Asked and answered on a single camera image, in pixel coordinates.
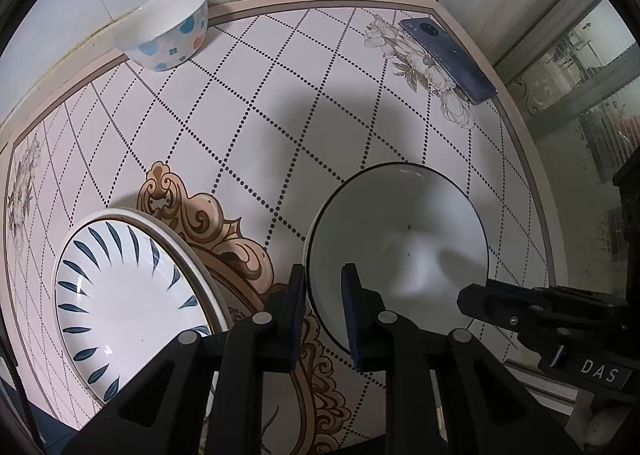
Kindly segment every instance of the white plate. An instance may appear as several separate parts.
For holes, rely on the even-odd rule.
[[[228,330],[226,305],[209,274],[155,219],[103,210],[64,243],[53,272],[58,332],[71,366],[99,402],[181,331]]]
[[[466,327],[460,289],[485,284],[488,249],[469,199],[444,175],[405,162],[363,170],[324,204],[309,232],[306,272],[322,326],[348,349],[340,270],[354,262],[362,286],[388,310],[442,334]]]

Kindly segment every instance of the diamond pattern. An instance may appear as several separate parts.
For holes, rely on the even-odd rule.
[[[396,26],[424,16],[323,8],[228,22],[210,28],[190,63],[174,70],[127,62],[107,71],[15,145],[10,188],[34,138],[42,160],[33,169],[25,245],[5,230],[10,294],[34,375],[62,421],[81,427],[97,406],[58,341],[50,298],[55,252],[71,222],[105,204],[134,207],[146,170],[169,156],[190,194],[214,191],[225,216],[242,218],[243,234],[267,247],[276,282],[286,283],[309,226],[341,182],[364,166],[411,161],[468,193],[486,231],[490,276],[526,287],[548,283],[542,227],[509,125],[493,102],[472,108],[471,131],[447,120],[437,96],[421,86],[414,92],[379,48],[365,47],[374,15]],[[494,327],[475,322],[470,330],[498,358],[508,345],[509,356],[522,348]],[[383,376],[356,372],[323,332],[321,340],[350,411],[336,442],[380,434]],[[265,446],[290,441],[291,448],[295,432],[277,442],[298,421],[288,377],[267,387],[274,390],[264,420],[280,411]]]

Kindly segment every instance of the plate with leaf pattern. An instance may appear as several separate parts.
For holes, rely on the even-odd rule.
[[[231,323],[217,286],[182,239],[132,210],[103,210],[76,226],[53,280],[68,361],[100,403],[181,331],[209,335]]]

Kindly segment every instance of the floral print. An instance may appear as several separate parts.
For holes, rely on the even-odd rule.
[[[413,38],[404,30],[385,22],[374,15],[365,30],[364,45],[368,48],[380,47],[387,59],[396,59],[392,65],[396,76],[403,76],[407,85],[418,92],[418,85],[440,98],[440,109],[444,117],[458,126],[471,129],[476,118],[469,108],[469,101],[451,76],[435,62]]]
[[[40,164],[40,143],[33,138],[31,145],[18,161],[14,173],[14,184],[7,200],[8,227],[14,238],[16,250],[24,244],[24,222],[31,210],[33,200],[33,170]]]

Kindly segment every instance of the polka dot bowl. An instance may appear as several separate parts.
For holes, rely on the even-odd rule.
[[[150,0],[114,30],[115,47],[152,70],[186,61],[204,41],[207,0]]]

